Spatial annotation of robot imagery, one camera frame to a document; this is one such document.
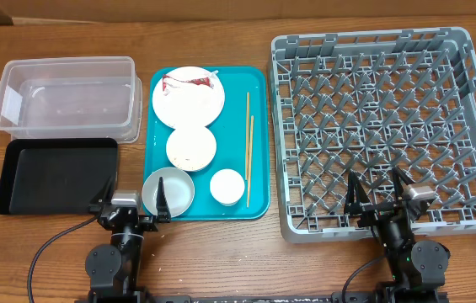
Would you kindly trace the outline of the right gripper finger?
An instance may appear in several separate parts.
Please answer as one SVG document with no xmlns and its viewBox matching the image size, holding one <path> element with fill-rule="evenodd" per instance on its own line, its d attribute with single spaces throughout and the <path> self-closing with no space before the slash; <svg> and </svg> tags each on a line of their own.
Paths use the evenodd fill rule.
<svg viewBox="0 0 476 303">
<path fill-rule="evenodd" d="M 403 206 L 406 204 L 406 198 L 403 197 L 404 185 L 414 184 L 414 180 L 411 179 L 402 169 L 395 166 L 391 170 L 391 177 L 393 181 L 394 199 L 395 202 Z"/>
<path fill-rule="evenodd" d="M 370 200 L 354 171 L 348 174 L 348 190 L 345 196 L 344 213 L 362 215 L 372 211 Z"/>
</svg>

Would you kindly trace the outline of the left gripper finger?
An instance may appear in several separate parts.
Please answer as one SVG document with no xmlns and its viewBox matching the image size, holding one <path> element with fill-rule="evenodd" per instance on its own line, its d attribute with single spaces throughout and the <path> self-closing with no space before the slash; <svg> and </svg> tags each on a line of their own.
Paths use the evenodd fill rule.
<svg viewBox="0 0 476 303">
<path fill-rule="evenodd" d="M 107 202 L 110 202 L 111 196 L 114 192 L 115 178 L 109 177 L 103 188 L 90 200 L 88 204 L 89 213 L 99 213 Z"/>
<path fill-rule="evenodd" d="M 168 207 L 168 202 L 164 192 L 163 177 L 158 179 L 158 191 L 156 197 L 156 210 L 158 222 L 170 222 L 171 214 Z"/>
</svg>

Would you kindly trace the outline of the grey shallow bowl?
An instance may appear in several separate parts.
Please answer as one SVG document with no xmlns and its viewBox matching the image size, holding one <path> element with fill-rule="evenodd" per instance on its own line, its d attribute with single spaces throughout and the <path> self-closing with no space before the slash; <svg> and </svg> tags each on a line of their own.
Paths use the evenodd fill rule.
<svg viewBox="0 0 476 303">
<path fill-rule="evenodd" d="M 163 189 L 172 218 L 185 213 L 195 196 L 195 186 L 191 177 L 176 167 L 163 167 L 150 174 L 142 187 L 144 209 L 150 215 L 156 215 L 158 181 L 163 179 Z"/>
</svg>

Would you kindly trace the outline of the small white cup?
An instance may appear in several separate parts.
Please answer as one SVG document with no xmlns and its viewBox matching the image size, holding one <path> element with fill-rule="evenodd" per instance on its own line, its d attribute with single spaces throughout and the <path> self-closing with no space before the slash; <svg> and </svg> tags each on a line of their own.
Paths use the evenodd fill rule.
<svg viewBox="0 0 476 303">
<path fill-rule="evenodd" d="M 242 198 L 244 190 L 243 177 L 232 169 L 216 172 L 210 181 L 211 196 L 224 206 L 235 205 Z"/>
</svg>

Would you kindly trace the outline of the pink rice bowl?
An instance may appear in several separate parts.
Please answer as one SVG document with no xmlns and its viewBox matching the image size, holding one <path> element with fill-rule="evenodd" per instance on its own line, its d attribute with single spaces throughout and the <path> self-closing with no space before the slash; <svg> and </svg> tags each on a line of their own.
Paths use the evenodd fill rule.
<svg viewBox="0 0 476 303">
<path fill-rule="evenodd" d="M 166 154 L 171 164 L 187 172 L 207 167 L 216 152 L 217 140 L 205 126 L 175 129 L 166 144 Z"/>
</svg>

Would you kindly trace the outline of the red white wrapper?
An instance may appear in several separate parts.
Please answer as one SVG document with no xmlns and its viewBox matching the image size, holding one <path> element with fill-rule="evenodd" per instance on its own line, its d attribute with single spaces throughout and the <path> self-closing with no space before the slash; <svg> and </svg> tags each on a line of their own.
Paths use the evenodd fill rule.
<svg viewBox="0 0 476 303">
<path fill-rule="evenodd" d="M 170 93 L 170 89 L 175 88 L 175 86 L 171 83 L 172 81 L 180 82 L 180 83 L 195 84 L 197 86 L 207 86 L 212 88 L 213 84 L 211 79 L 217 74 L 218 74 L 218 70 L 215 70 L 214 72 L 209 72 L 206 77 L 198 77 L 198 78 L 193 78 L 188 80 L 178 79 L 176 77 L 171 77 L 169 74 L 165 74 L 162 78 L 163 94 L 168 95 Z"/>
</svg>

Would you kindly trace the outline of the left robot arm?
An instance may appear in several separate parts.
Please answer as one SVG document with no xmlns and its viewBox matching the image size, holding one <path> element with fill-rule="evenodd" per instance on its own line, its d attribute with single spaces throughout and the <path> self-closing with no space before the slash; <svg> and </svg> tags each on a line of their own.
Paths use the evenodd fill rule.
<svg viewBox="0 0 476 303">
<path fill-rule="evenodd" d="M 156 232 L 158 223 L 169 223 L 171 215 L 163 178 L 157 182 L 155 215 L 142 215 L 142 197 L 136 191 L 116 190 L 99 203 L 97 222 L 111 232 L 110 243 L 93 248 L 85 260 L 90 278 L 89 302 L 154 302 L 148 290 L 137 285 L 146 232 Z"/>
</svg>

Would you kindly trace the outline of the grey dishwasher rack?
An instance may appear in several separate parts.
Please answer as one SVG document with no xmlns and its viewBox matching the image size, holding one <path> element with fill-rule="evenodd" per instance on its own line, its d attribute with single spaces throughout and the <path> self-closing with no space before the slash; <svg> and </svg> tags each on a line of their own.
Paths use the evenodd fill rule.
<svg viewBox="0 0 476 303">
<path fill-rule="evenodd" d="M 280 35 L 270 47 L 281 234 L 370 236 L 344 211 L 348 172 L 373 203 L 393 167 L 435 192 L 414 233 L 476 233 L 476 53 L 461 27 Z"/>
</svg>

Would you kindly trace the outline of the clear plastic waste bin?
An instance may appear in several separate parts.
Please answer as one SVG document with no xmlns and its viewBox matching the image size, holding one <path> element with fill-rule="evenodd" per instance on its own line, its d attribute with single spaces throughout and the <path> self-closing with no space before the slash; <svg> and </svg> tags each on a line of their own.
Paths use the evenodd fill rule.
<svg viewBox="0 0 476 303">
<path fill-rule="evenodd" d="M 142 82 L 129 56 L 8 62 L 0 80 L 0 131 L 15 139 L 140 135 Z"/>
</svg>

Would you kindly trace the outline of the black rectangular tray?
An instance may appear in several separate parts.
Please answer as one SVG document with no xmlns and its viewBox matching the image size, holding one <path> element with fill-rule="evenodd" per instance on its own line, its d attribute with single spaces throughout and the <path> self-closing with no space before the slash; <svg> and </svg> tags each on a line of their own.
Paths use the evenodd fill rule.
<svg viewBox="0 0 476 303">
<path fill-rule="evenodd" d="M 0 177 L 0 215 L 83 215 L 109 177 L 118 143 L 110 138 L 16 139 Z"/>
</svg>

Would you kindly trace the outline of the teal serving tray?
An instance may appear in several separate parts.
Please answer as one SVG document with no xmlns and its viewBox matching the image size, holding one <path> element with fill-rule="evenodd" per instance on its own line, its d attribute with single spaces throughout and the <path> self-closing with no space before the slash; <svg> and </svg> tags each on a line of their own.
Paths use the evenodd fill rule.
<svg viewBox="0 0 476 303">
<path fill-rule="evenodd" d="M 217 140 L 212 162 L 190 177 L 195 185 L 191 206 L 179 221 L 228 221 L 258 219 L 270 207 L 270 148 L 266 80 L 259 69 L 252 66 L 209 66 L 218 71 L 225 92 L 222 112 L 208 126 Z M 210 192 L 211 177 L 217 171 L 230 168 L 244 173 L 245 117 L 254 116 L 253 160 L 251 190 L 232 206 L 217 202 Z"/>
</svg>

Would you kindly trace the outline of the large white plate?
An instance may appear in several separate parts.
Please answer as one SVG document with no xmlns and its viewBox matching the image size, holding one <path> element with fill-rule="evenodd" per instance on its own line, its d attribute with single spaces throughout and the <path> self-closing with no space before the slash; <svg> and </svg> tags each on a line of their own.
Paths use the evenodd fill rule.
<svg viewBox="0 0 476 303">
<path fill-rule="evenodd" d="M 185 125 L 208 126 L 215 121 L 222 112 L 226 98 L 218 74 L 211 79 L 212 88 L 174 81 L 171 83 L 175 88 L 171 88 L 168 95 L 163 94 L 162 88 L 165 74 L 188 80 L 206 77 L 214 71 L 198 66 L 182 66 L 164 72 L 152 87 L 151 104 L 157 118 L 173 129 Z"/>
</svg>

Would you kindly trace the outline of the short wooden chopstick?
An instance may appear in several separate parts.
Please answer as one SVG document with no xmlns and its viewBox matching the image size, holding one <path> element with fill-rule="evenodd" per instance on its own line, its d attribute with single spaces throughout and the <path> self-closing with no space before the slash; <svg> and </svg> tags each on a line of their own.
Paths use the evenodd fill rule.
<svg viewBox="0 0 476 303">
<path fill-rule="evenodd" d="M 251 115 L 250 117 L 250 128 L 249 128 L 249 147 L 248 147 L 248 166 L 247 166 L 247 208 L 250 206 L 250 195 L 251 195 L 251 174 L 252 174 L 252 153 L 253 153 L 253 140 L 254 140 L 254 116 Z"/>
</svg>

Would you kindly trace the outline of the long wooden chopstick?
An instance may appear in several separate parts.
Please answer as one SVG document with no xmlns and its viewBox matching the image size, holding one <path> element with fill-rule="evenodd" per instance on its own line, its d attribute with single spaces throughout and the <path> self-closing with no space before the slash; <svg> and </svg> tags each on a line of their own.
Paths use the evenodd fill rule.
<svg viewBox="0 0 476 303">
<path fill-rule="evenodd" d="M 246 137 L 245 137 L 245 180 L 248 178 L 248 162 L 249 162 L 249 111 L 250 111 L 250 92 L 246 95 Z"/>
</svg>

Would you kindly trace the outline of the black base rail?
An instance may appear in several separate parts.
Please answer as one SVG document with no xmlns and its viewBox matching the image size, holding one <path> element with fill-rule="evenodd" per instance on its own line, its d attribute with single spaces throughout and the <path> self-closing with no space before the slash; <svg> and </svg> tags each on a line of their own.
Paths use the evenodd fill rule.
<svg viewBox="0 0 476 303">
<path fill-rule="evenodd" d="M 345 302 L 349 303 L 372 303 L 372 302 L 386 302 L 375 298 L 373 292 L 348 292 L 345 294 Z M 310 295 L 310 296 L 271 296 L 271 297 L 254 297 L 254 296 L 237 296 L 237 297 L 204 297 L 192 298 L 188 295 L 166 295 L 166 296 L 152 296 L 144 301 L 137 300 L 134 297 L 131 299 L 118 300 L 98 300 L 98 299 L 81 299 L 74 302 L 157 302 L 157 303 L 341 303 L 341 292 L 334 292 L 331 295 Z M 439 293 L 437 300 L 419 298 L 410 299 L 402 298 L 392 302 L 450 302 L 447 293 Z"/>
</svg>

